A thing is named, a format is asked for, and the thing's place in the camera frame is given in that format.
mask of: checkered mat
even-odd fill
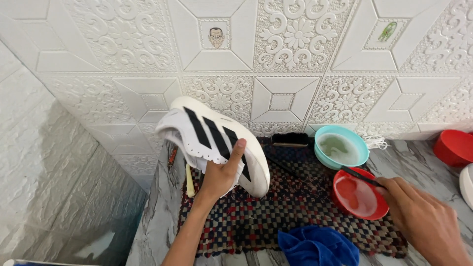
[[[317,160],[311,149],[313,138],[307,148],[299,149],[272,146],[269,138],[259,138],[259,141],[267,155],[287,165],[298,176],[293,177],[268,161],[271,184],[265,197],[251,197],[239,186],[217,201],[205,222],[196,257],[266,248],[280,250],[278,230],[288,232],[313,224],[337,230],[366,254],[406,256],[407,241],[393,226],[389,215],[368,221],[345,215],[334,206],[330,194],[337,171]],[[198,170],[193,169],[192,175],[198,191]],[[184,184],[179,227],[185,222],[193,203],[186,190]]]

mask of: blue towel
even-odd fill
[[[358,266],[359,250],[329,227],[316,225],[278,232],[279,247],[291,266]]]

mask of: soapy water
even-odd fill
[[[337,188],[337,185],[343,180],[351,179],[356,182],[356,190],[352,191],[351,195],[345,193],[340,193],[340,189]],[[347,208],[351,213],[360,217],[369,217],[372,216],[377,207],[378,202],[376,200],[376,195],[373,190],[366,184],[366,182],[361,181],[357,178],[350,178],[349,176],[343,176],[335,182],[335,193],[337,194],[340,202],[345,208]],[[356,198],[358,201],[358,206],[354,204],[353,198]]]
[[[347,138],[335,133],[322,134],[317,139],[322,152],[330,159],[349,166],[358,165],[359,153],[355,145]]]

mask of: white embossed wallpaper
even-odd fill
[[[189,95],[257,136],[473,130],[470,0],[0,0],[0,38],[132,176]]]

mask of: shoelace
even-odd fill
[[[368,149],[380,148],[385,150],[387,147],[391,147],[391,145],[388,145],[387,142],[384,141],[385,139],[380,135],[365,136],[362,137],[362,139],[365,141]]]

